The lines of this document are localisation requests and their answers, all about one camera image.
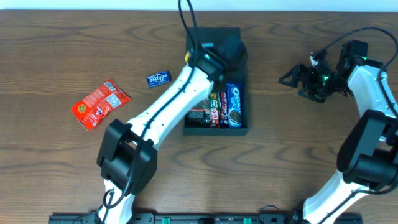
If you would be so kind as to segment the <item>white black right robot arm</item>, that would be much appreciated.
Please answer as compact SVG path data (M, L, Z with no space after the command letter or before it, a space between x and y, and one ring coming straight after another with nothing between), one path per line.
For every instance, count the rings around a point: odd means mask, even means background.
M311 66L294 66L279 83L299 95L324 103L335 92L352 95L360 119L341 145L337 170L312 197L295 209L291 223L334 223L355 202L397 188L397 104L387 83L386 67L368 58L368 43L351 40L341 47L335 70L327 49L311 54Z

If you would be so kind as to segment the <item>blue Eclipse mint box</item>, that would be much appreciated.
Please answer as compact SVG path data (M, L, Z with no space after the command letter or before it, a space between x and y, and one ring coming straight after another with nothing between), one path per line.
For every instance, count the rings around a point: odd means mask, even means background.
M171 74L168 70L156 73L146 77L149 88L154 88L172 81Z

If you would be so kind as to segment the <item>blue Oreo cookie pack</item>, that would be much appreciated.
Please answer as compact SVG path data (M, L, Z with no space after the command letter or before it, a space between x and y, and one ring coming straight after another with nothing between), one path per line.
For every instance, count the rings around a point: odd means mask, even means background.
M227 83L228 123L233 129L242 128L241 84Z

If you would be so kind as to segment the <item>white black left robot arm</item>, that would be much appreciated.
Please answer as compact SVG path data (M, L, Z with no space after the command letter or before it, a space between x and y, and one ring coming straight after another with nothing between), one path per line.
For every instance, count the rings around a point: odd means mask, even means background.
M223 42L197 44L177 80L141 114L123 123L115 119L107 128L96 160L106 192L95 223L128 223L132 203L153 178L161 144L177 123L208 98L215 82L231 66L234 51Z

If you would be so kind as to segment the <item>red snack packet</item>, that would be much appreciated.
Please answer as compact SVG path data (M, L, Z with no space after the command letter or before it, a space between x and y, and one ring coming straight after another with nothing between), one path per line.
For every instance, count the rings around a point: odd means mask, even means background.
M84 99L75 103L71 112L86 129L91 130L115 109L125 105L131 97L114 80L107 80Z

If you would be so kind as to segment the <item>yellow snack packet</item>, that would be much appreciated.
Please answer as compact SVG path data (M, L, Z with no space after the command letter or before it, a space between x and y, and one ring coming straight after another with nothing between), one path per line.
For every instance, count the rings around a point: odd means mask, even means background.
M186 54L185 54L185 63L189 64L189 60L190 60L190 52L187 51Z

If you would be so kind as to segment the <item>blue Dairy Milk bar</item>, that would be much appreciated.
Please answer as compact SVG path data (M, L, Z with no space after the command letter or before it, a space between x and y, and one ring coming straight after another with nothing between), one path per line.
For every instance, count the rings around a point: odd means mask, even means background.
M228 128L228 101L226 92L219 92L218 99L220 103L219 120L220 128Z

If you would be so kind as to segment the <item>black snack packet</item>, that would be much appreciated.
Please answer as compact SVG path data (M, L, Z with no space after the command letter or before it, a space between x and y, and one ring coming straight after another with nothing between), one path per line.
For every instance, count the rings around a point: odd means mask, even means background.
M194 128L210 127L210 102L202 100L195 105L185 116L186 126Z

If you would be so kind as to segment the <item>red KitKat bar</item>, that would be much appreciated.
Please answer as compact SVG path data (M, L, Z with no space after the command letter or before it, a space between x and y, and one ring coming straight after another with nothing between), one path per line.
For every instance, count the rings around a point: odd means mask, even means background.
M219 103L218 94L212 93L210 95L210 128L219 128L220 126L220 116L219 116Z

